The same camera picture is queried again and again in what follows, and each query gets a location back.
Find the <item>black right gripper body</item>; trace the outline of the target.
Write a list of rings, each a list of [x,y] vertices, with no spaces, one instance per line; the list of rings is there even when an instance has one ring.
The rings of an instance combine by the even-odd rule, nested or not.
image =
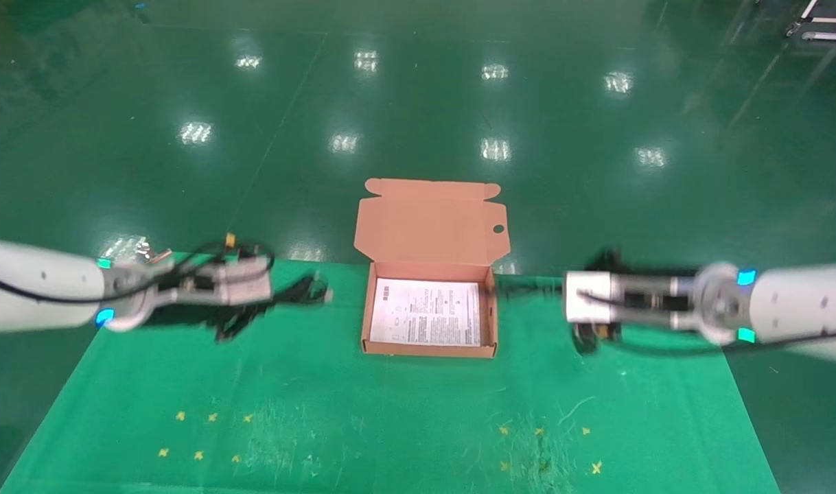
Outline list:
[[[622,274],[619,276],[619,322],[624,325],[696,329],[695,279]]]

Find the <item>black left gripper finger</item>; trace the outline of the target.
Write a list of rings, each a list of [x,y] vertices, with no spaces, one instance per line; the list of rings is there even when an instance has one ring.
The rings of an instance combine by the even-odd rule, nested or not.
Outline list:
[[[278,305],[306,305],[310,303],[310,283],[293,283],[276,291],[270,306]]]
[[[215,323],[215,342],[226,342],[236,338],[249,323],[252,316],[234,316]]]

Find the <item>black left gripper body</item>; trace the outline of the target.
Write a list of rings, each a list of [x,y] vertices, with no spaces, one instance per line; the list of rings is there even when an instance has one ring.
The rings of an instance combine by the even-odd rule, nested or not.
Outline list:
[[[268,301],[246,305],[171,304],[157,309],[157,324],[233,326],[250,323],[268,309]]]

